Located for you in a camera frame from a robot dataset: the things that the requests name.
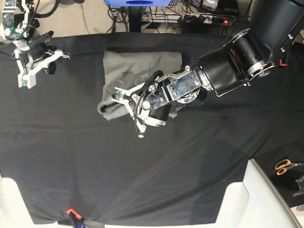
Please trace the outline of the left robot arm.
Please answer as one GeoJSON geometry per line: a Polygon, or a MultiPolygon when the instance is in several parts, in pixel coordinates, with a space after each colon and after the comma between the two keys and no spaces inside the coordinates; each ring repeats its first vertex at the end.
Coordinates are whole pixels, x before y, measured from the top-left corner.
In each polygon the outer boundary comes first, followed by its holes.
{"type": "Polygon", "coordinates": [[[269,75],[274,67],[286,66],[294,38],[303,26],[303,1],[258,0],[250,27],[228,43],[180,72],[156,71],[133,88],[116,88],[112,100],[125,106],[142,138],[147,126],[164,126],[171,113],[202,105],[209,93],[221,97],[269,75]]]}

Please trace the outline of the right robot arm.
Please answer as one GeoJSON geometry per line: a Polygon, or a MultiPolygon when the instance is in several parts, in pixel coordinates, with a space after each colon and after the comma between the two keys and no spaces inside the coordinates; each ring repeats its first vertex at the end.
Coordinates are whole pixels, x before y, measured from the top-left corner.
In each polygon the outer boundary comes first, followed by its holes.
{"type": "Polygon", "coordinates": [[[56,61],[59,58],[70,58],[68,52],[48,45],[54,32],[39,34],[38,18],[50,16],[58,7],[57,0],[54,8],[47,14],[37,14],[38,4],[32,0],[5,0],[2,9],[0,36],[8,41],[3,46],[13,44],[12,54],[1,52],[14,59],[17,63],[18,86],[31,89],[37,84],[36,74],[44,71],[53,75],[56,71],[56,61]]]}

